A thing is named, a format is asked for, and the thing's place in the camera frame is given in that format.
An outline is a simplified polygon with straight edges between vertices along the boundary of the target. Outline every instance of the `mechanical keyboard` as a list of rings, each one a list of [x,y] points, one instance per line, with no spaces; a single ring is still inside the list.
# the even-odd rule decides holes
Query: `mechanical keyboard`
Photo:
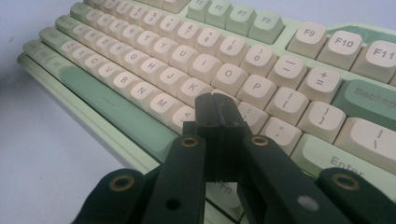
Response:
[[[229,0],[84,0],[39,34],[18,62],[144,174],[195,97],[220,92],[308,175],[342,167],[396,202],[394,31]],[[206,184],[206,223],[247,222],[235,190]]]

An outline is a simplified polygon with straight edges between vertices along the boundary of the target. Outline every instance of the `white table surface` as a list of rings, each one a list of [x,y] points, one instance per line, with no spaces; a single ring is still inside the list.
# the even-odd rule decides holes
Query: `white table surface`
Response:
[[[396,30],[396,2],[234,0],[298,21]],[[107,173],[124,165],[22,67],[22,45],[75,1],[0,1],[0,224],[70,223]]]

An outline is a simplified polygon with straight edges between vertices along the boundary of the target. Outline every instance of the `brass ring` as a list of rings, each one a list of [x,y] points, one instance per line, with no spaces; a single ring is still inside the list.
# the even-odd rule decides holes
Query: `brass ring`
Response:
[[[183,147],[195,147],[198,143],[198,140],[194,137],[186,137],[181,140],[181,145],[183,145]]]
[[[350,175],[335,174],[332,176],[332,181],[343,189],[357,190],[361,187],[358,181]]]
[[[262,136],[253,136],[250,138],[251,143],[253,143],[256,146],[259,147],[265,147],[268,145],[269,141],[268,139],[262,137]]]
[[[114,177],[109,187],[111,190],[120,192],[129,189],[131,186],[134,185],[134,177],[131,175],[118,175]]]

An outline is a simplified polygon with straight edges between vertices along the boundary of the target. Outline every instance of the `keyboard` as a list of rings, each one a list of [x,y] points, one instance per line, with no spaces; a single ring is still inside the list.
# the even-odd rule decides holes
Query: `keyboard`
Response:
[[[308,175],[345,168],[396,202],[394,31],[229,0],[86,0],[39,35],[19,64],[143,174],[195,97],[219,92]],[[248,223],[235,183],[207,183],[206,197],[205,223]]]

